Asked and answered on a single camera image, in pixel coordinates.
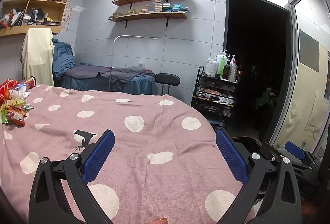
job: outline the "bedspread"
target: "bedspread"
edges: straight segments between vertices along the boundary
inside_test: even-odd
[[[66,90],[37,85],[25,127],[2,125],[0,184],[14,209],[28,218],[39,160],[64,160],[81,145],[75,130],[115,134],[115,145],[88,187],[114,224],[214,224],[242,187],[217,148],[215,133],[195,109],[172,96]],[[83,219],[66,181],[76,217]]]

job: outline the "blue textured pad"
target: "blue textured pad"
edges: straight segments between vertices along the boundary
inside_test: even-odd
[[[233,176],[244,185],[248,180],[246,163],[222,130],[217,132],[216,143]]]
[[[85,184],[95,180],[113,146],[114,134],[109,131],[84,163],[84,173],[81,178]]]
[[[290,141],[285,143],[285,149],[297,159],[303,160],[305,158],[304,151]]]

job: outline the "black bird print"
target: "black bird print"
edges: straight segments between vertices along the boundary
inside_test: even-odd
[[[88,132],[80,131],[80,130],[75,131],[75,134],[80,135],[84,138],[81,143],[81,146],[79,145],[75,148],[76,150],[78,150],[79,153],[80,153],[80,149],[82,149],[83,147],[86,147],[89,144],[90,140],[94,136],[96,136],[96,133],[88,133]]]

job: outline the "metal screw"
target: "metal screw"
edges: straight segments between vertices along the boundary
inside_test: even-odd
[[[251,154],[251,157],[252,157],[252,159],[254,159],[254,160],[258,160],[258,159],[260,159],[260,155],[259,155],[258,153],[252,153],[252,154]]]
[[[42,164],[45,164],[47,161],[48,161],[48,158],[47,158],[47,157],[44,157],[44,158],[42,158],[42,159],[40,160],[40,162],[41,162]]]
[[[70,159],[74,161],[74,160],[78,159],[78,157],[79,157],[79,155],[77,153],[74,153],[74,154],[71,154]]]
[[[289,158],[286,158],[286,157],[284,157],[284,158],[283,158],[283,162],[284,162],[284,163],[286,163],[286,164],[289,164],[289,163],[290,163],[290,159],[289,159]]]

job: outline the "cream towel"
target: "cream towel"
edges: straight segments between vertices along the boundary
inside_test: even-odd
[[[27,31],[21,57],[25,79],[34,76],[37,83],[54,86],[52,38],[50,28],[30,28]]]

